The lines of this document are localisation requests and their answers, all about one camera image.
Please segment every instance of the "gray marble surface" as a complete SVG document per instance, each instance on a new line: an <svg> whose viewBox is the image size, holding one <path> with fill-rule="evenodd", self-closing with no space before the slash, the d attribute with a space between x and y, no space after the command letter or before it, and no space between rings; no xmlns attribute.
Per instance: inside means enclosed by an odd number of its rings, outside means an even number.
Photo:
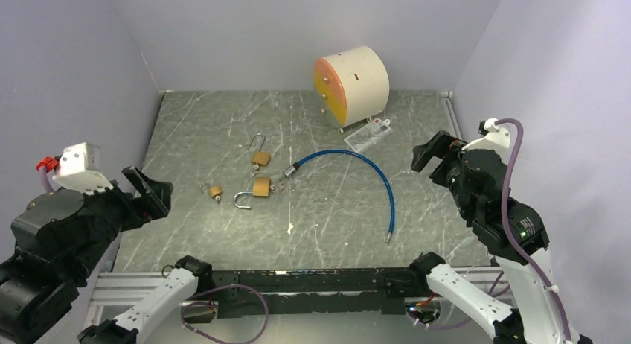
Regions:
<svg viewBox="0 0 631 344"><path fill-rule="evenodd" d="M347 149L323 118L314 92L168 92L144 163L148 176L175 185L167 219L124 234L115 270L156 271L184 255L218 270L408 266L434 251L453 266L487 264L457 213L449 192L429 171L410 171L411 149L438 130L450 130L437 92L392 92L382 119L393 133L366 150L391 182L397 221L390 244L388 195L377 173L359 159L327 155L308 162L283 194L242 199L252 189L247 145L256 132L272 154L261 176L273 181L293 162L317 150ZM223 201L199 184L219 184ZM288 234L289 224L293 225Z"/></svg>

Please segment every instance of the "white cylinder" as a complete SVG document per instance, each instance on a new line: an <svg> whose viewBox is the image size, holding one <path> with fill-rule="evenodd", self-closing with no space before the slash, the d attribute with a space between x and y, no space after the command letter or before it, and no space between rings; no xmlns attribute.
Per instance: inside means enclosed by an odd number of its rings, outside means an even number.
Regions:
<svg viewBox="0 0 631 344"><path fill-rule="evenodd" d="M313 85L327 104L327 119L338 128L383 111L390 92L385 66L368 46L319 58Z"/></svg>

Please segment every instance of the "table surface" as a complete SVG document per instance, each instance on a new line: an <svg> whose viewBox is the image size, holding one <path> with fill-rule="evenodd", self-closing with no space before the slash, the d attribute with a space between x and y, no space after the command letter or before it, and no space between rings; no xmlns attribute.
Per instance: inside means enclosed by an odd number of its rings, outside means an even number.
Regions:
<svg viewBox="0 0 631 344"><path fill-rule="evenodd" d="M317 150L347 149L321 114L314 92L168 92L158 114L144 172L175 186L168 218L124 234L115 270L160 270L185 255L218 270L407 267L434 251L453 266L488 264L486 249L458 216L449 192L433 185L429 170L410 171L411 149L438 130L452 131L438 92L391 92L381 119L393 132L363 155L388 177L396 224L385 243L388 195L382 180L352 156L327 155L282 173ZM251 211L232 204L250 191L256 132L272 154L260 176L286 182L282 194L244 198ZM199 185L221 185L220 204ZM289 225L293 228L288 233Z"/></svg>
<svg viewBox="0 0 631 344"><path fill-rule="evenodd" d="M446 316L450 306L446 307ZM466 318L454 310L447 321L436 325L453 325ZM258 333L263 316L220 319L211 324L194 325L206 334L230 343L241 343ZM344 344L344 343L431 343L490 344L492 340L475 322L450 331L428 331L414 327L406 316L384 316L377 312L312 313L270 316L263 335L256 344ZM149 335L145 344L209 344L201 335L182 328L179 310L172 312Z"/></svg>

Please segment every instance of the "wire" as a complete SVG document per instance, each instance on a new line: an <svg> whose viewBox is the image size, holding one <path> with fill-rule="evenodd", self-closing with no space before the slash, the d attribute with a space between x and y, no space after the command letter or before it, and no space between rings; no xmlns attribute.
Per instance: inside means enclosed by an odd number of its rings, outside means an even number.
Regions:
<svg viewBox="0 0 631 344"><path fill-rule="evenodd" d="M263 303L263 309L265 310L265 319L263 320L263 326L260 328L260 331L252 339L247 340L245 342L241 342L241 343L225 342L223 340L219 340L219 339L217 339L215 337L212 337L211 335L208 335L205 332L203 332L203 331L193 327L192 325L186 323L185 318L184 318L184 311L187 308L196 307L196 306L204 306L204 307L212 308L212 304L210 304L208 302L193 302L193 303L190 303L189 305L185 305L184 307L182 307L182 309L180 310L180 320L182 321L182 325L185 326L186 329L188 329L188 330L190 330L190 331L192 331L194 333L197 333L197 334L201 335L202 337L204 337L206 339L209 339L209 340L212 340L212 341L214 341L216 343L219 343L219 344L250 344L250 343L253 343L254 341L256 341L263 334L263 332L265 331L265 328L267 327L267 322L269 320L269 308L267 307L267 303L265 302L265 299L263 298L263 295L261 295L254 288L245 286L243 284L228 284L226 286L221 286L221 287L213 288L212 290L207 290L205 292L197 293L196 295L194 295L191 298L200 297L200 296L207 296L208 294L215 293L215 292L218 292L220 290L227 290L227 289L230 289L230 288L242 288L244 290L248 290L248 291L252 292L253 294L255 294L256 297L258 297L260 299L260 302Z"/></svg>
<svg viewBox="0 0 631 344"><path fill-rule="evenodd" d="M390 200L390 225L388 226L388 235L385 238L385 242L386 243L390 243L390 238L392 237L392 233L394 232L394 213L395 213L395 211L394 211L394 195L392 194L392 188L390 186L390 182L385 177L385 174L370 159L366 158L365 156L363 156L361 154L358 154L358 153L355 153L355 152L351 152L350 150L345 150L345 149L321 150L319 152L315 152L313 154L305 156L303 159L300 159L296 164L298 166L301 166L304 163L308 162L309 160L311 160L311 159L313 159L315 157L318 157L318 156L323 156L324 154L348 154L349 156L354 156L356 158L359 158L359 159L363 160L364 162L367 162L371 167L373 167L373 169L379 174L379 176L381 176L381 180L383 180L383 183L385 184L385 189L388 191L388 198Z"/></svg>
<svg viewBox="0 0 631 344"><path fill-rule="evenodd" d="M429 295L429 298L426 301L422 301L422 302L418 302L416 304L417 307L425 307L426 305L428 305L432 299L434 299L434 297L436 297L436 293L432 292L431 295Z"/></svg>
<svg viewBox="0 0 631 344"><path fill-rule="evenodd" d="M515 236L513 236L513 232L510 230L508 225L508 196L510 194L510 178L513 175L513 170L515 169L515 163L517 161L517 154L519 154L519 148L522 146L522 140L524 138L524 127L520 121L517 121L514 118L503 118L495 122L495 124L506 124L510 123L515 128L517 128L517 137L515 138L515 145L513 146L513 152L510 153L510 158L508 160L508 166L506 167L506 175L504 175L504 184L502 185L502 227L504 228L504 233L508 238L508 242L510 245L522 256L535 270L535 272L541 277L543 284L547 288L552 287L552 281L548 278L545 272L541 269L535 260L524 251L524 249L519 245ZM566 309L563 307L563 303L561 302L561 297L559 294L550 291L550 296L554 301L554 304L557 306L559 310L559 316L561 318L561 324L563 325L563 336L567 341L571 341L571 331L570 324L568 321L568 315L566 313Z"/></svg>
<svg viewBox="0 0 631 344"><path fill-rule="evenodd" d="M504 271L500 272L499 275L497 276L497 278L495 278L495 281L493 282L493 284L491 285L491 288L489 289L488 293L492 297L497 297L500 294L504 294L504 293L506 293L506 291L508 291L509 287L506 287L505 289L501 290L499 293L491 294L495 290L495 287L497 287L497 284L499 283L499 280L502 279L503 275L504 275ZM406 310L406 315L408 316L409 319L412 319L414 321L414 325L417 324L416 319L414 317L412 317L407 310ZM425 325L425 329L431 329L433 331L449 331L449 330L452 330L452 329L463 327L463 326L467 325L469 322L471 322L471 318L470 317L467 317L462 322L459 322L459 323L456 323L456 324L452 324L452 325L429 325L427 323L421 323L421 324Z"/></svg>
<svg viewBox="0 0 631 344"><path fill-rule="evenodd" d="M167 269L167 267L171 267L171 269L174 269L175 267L173 267L172 265L168 264L164 267L162 267L162 271L160 271L160 273L162 274L162 278L166 278L167 276L164 274L164 270Z"/></svg>
<svg viewBox="0 0 631 344"><path fill-rule="evenodd" d="M51 181L48 180L48 170L46 167L40 167L37 172L39 173L39 181L42 183L44 190L46 190L47 193L52 193L54 190Z"/></svg>

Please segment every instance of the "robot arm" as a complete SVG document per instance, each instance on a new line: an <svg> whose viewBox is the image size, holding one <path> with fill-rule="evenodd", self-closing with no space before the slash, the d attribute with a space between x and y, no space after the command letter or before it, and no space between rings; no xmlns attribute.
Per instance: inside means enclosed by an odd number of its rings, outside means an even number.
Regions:
<svg viewBox="0 0 631 344"><path fill-rule="evenodd" d="M55 178L65 188L42 194L11 224L14 255L0 264L0 334L31 344L71 309L78 287L119 232L166 217L173 186L123 169L139 197L104 182L98 148L66 148Z"/></svg>
<svg viewBox="0 0 631 344"><path fill-rule="evenodd" d="M506 165L497 151L507 149L510 135L506 128L495 125L495 119L481 122L480 133L484 138L469 144L446 132L437 133L428 143L414 147L411 169L423 170L434 156L442 159L430 179L449 189L467 227L496 257L519 309L503 305L468 284L433 252L421 255L410 267L418 274L422 287L453 302L494 343L567 343L550 296L556 286L544 287L533 267L510 245L502 227L500 199ZM519 245L551 274L549 239L541 217L513 198L508 201L508 214L510 230ZM591 342L570 328L574 343Z"/></svg>
<svg viewBox="0 0 631 344"><path fill-rule="evenodd" d="M177 261L164 283L125 313L86 328L80 344L143 344L149 334L196 292L214 287L213 267L191 256Z"/></svg>

